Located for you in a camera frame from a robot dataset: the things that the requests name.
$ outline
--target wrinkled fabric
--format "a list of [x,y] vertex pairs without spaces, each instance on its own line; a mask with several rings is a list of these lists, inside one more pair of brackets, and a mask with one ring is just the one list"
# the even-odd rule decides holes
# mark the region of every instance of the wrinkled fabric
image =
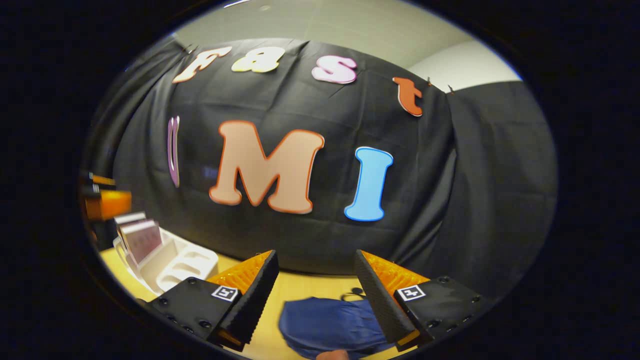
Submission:
[[360,359],[394,346],[387,343],[368,300],[288,301],[278,327],[287,345],[307,359],[338,349],[346,350],[350,360]]

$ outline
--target white tray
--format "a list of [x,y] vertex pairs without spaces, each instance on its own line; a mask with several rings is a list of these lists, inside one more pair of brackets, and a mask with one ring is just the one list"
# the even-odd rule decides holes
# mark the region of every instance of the white tray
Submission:
[[206,280],[218,273],[218,255],[160,228],[162,245],[136,266],[120,237],[113,240],[120,260],[147,289],[162,295],[188,277]]

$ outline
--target blue fabric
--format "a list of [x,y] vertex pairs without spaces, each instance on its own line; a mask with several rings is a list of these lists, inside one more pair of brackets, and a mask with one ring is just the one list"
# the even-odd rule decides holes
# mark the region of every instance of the blue fabric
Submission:
[[288,301],[278,326],[287,345],[307,359],[344,349],[349,359],[355,360],[393,347],[387,343],[368,300],[311,297]]

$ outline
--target hand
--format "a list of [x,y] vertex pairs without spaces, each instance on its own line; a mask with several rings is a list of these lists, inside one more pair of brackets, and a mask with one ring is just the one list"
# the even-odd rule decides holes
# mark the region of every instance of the hand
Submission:
[[349,355],[345,350],[327,351],[318,354],[316,360],[349,360]]

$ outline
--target wooden table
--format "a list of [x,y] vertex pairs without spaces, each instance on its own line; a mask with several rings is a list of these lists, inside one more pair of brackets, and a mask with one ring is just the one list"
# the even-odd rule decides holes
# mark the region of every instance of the wooden table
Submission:
[[[127,271],[115,249],[104,250],[100,255],[113,275],[131,293],[131,296],[146,301],[156,298],[155,294],[140,284]],[[240,263],[238,260],[220,254],[218,254],[218,257],[218,270],[228,269]],[[309,297],[340,299],[342,294],[350,292],[352,288],[359,287],[361,287],[360,281],[355,276],[308,275],[280,271],[258,326],[255,328],[251,343],[247,344],[241,353],[231,349],[227,350],[254,360],[303,360],[304,357],[301,357],[287,346],[282,334],[280,334],[280,329],[278,329],[278,321],[284,302],[302,300]],[[395,347],[392,347],[363,359],[391,359],[413,349],[415,347],[398,352]]]

